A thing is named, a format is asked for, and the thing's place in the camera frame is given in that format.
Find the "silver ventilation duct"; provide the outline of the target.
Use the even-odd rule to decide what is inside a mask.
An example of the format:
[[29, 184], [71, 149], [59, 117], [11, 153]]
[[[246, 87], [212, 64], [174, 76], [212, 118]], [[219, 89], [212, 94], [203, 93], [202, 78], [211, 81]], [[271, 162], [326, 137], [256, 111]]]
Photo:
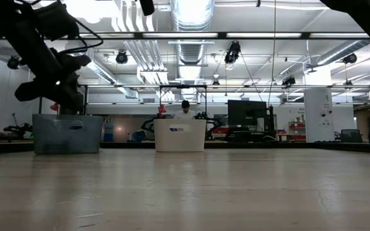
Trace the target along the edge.
[[[201, 32], [211, 27], [215, 0], [170, 0], [175, 31]], [[201, 74], [205, 40], [179, 40], [175, 45], [178, 77], [183, 85], [195, 85]]]
[[351, 40], [329, 50], [316, 59], [316, 65], [328, 65], [370, 45], [370, 40]]

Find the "grey translucent plastic bin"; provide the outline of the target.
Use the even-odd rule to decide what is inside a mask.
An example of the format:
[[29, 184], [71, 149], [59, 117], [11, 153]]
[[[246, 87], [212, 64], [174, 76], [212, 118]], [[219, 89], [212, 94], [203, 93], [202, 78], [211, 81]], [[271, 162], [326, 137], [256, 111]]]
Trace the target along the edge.
[[103, 118], [93, 115], [34, 114], [36, 154], [98, 153]]

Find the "small white plastic bin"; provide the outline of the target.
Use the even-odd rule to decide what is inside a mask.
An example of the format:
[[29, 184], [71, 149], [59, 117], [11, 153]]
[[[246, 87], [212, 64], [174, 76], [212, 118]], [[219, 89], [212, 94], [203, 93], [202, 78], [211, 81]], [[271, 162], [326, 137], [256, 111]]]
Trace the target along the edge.
[[203, 152], [206, 137], [204, 119], [155, 119], [156, 152]]

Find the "wooden cabinet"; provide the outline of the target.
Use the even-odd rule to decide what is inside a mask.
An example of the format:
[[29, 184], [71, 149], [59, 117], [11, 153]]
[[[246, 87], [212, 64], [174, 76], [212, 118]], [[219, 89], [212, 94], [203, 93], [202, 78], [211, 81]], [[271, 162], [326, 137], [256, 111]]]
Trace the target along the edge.
[[354, 108], [357, 128], [360, 130], [362, 139], [370, 143], [370, 105], [359, 105]]

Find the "white pillar cabinet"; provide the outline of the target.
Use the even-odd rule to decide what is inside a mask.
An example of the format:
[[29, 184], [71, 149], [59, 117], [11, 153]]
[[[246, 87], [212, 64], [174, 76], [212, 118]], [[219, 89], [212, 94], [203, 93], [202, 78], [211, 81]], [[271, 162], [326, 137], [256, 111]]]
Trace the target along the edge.
[[331, 89], [306, 89], [304, 91], [304, 109], [306, 141], [334, 141]]

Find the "black monitor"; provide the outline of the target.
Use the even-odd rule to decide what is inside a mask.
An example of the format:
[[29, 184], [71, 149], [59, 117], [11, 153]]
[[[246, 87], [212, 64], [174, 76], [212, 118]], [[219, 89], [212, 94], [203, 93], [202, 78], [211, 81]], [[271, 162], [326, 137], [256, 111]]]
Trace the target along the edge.
[[268, 130], [266, 102], [229, 100], [227, 111], [229, 126], [253, 126], [261, 132]]

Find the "red storage bins shelf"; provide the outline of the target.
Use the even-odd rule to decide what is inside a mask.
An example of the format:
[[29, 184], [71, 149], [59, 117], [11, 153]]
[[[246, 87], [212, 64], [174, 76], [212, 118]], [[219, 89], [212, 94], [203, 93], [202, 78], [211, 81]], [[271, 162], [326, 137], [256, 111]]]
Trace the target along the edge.
[[288, 124], [290, 140], [292, 142], [306, 141], [306, 128], [304, 122], [289, 122]]

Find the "person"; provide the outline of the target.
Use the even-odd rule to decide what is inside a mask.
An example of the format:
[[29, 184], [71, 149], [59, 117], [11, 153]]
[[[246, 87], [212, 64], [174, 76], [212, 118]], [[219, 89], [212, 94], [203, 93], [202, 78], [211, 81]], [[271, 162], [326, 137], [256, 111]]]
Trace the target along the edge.
[[194, 119], [195, 112], [190, 110], [190, 103], [188, 100], [183, 100], [181, 103], [181, 110], [178, 111], [174, 119]]

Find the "black aluminium table frame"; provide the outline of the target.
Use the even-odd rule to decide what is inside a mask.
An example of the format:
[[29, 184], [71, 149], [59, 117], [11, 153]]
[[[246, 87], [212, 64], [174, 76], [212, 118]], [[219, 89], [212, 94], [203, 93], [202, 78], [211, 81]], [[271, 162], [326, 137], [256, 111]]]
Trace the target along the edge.
[[[154, 149], [152, 142], [102, 142], [100, 148], [105, 149]], [[364, 143], [343, 143], [343, 142], [314, 142], [314, 143], [287, 143], [287, 142], [268, 142], [268, 143], [226, 143], [226, 142], [206, 142], [204, 145], [208, 149], [322, 149], [337, 151], [354, 151], [370, 153], [370, 144]], [[33, 144], [30, 142], [7, 142], [0, 143], [0, 153], [16, 153], [33, 151]]]

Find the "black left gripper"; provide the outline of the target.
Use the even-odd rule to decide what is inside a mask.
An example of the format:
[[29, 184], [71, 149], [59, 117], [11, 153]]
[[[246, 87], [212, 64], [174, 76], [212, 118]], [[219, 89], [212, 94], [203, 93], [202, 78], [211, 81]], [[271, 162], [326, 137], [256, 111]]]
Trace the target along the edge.
[[59, 96], [55, 84], [75, 81], [78, 78], [75, 72], [91, 63], [91, 59], [87, 55], [72, 56], [58, 52], [52, 47], [44, 48], [43, 57], [43, 81], [34, 80], [20, 84], [15, 91], [15, 97], [19, 101], [47, 98], [69, 110], [81, 111], [84, 95], [79, 91], [78, 85], [61, 85]]

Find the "black bar with light strips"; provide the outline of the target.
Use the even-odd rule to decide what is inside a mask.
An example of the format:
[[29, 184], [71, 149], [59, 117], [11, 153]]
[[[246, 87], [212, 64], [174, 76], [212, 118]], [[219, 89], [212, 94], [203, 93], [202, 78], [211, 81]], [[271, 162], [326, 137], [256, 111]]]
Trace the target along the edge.
[[81, 33], [87, 40], [370, 40], [362, 32], [97, 32]]

